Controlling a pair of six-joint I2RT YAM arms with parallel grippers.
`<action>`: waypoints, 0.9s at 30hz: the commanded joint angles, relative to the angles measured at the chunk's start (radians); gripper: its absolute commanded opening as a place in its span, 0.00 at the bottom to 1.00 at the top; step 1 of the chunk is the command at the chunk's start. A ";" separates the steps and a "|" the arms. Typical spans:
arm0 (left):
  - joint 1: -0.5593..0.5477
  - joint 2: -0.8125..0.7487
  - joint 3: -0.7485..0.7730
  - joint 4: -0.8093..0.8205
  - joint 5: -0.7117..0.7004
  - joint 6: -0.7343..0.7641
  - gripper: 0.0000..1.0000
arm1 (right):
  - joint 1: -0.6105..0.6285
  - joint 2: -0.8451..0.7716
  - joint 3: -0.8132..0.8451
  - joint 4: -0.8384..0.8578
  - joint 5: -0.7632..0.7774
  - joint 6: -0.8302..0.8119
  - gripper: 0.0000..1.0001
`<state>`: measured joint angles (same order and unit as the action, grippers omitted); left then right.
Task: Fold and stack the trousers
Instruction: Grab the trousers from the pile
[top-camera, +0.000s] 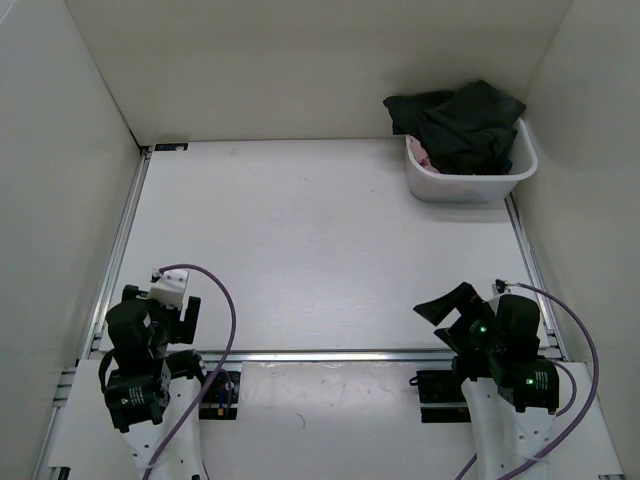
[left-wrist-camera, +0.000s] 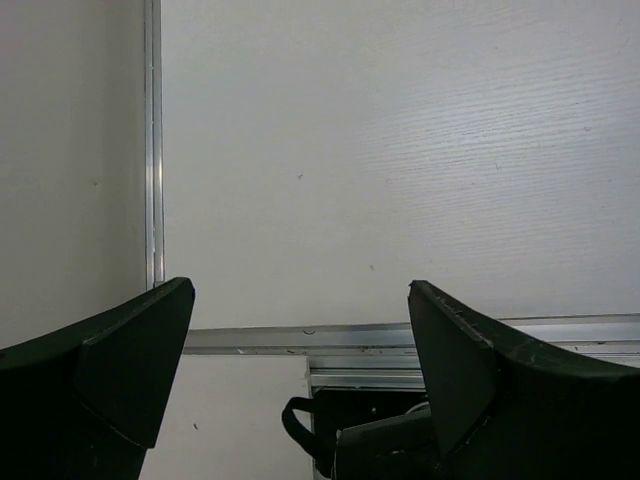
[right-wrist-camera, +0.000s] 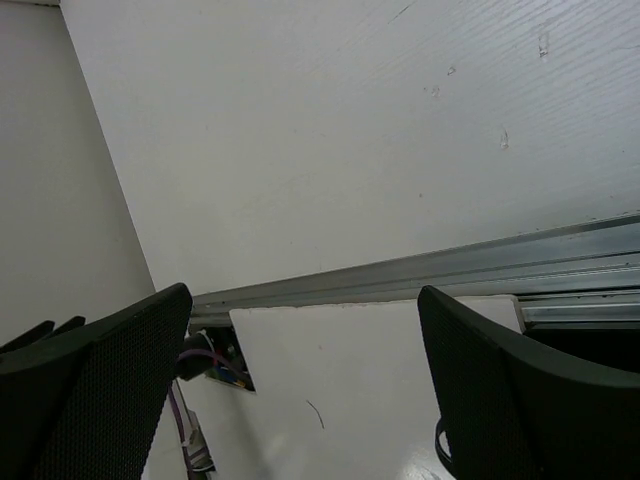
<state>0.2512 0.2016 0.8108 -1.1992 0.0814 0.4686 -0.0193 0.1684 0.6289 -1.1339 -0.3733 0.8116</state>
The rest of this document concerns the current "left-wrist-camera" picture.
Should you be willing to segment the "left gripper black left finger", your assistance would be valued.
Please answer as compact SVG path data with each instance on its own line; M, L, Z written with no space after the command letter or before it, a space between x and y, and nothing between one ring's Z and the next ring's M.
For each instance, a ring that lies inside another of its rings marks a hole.
M136 479L155 447L195 303L177 277L1 351L4 479Z

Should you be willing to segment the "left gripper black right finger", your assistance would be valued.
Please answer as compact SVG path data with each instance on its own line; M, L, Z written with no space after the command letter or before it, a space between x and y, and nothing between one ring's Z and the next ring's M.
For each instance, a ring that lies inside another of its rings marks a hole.
M639 371L536 339L411 283L441 455L458 479L635 479Z

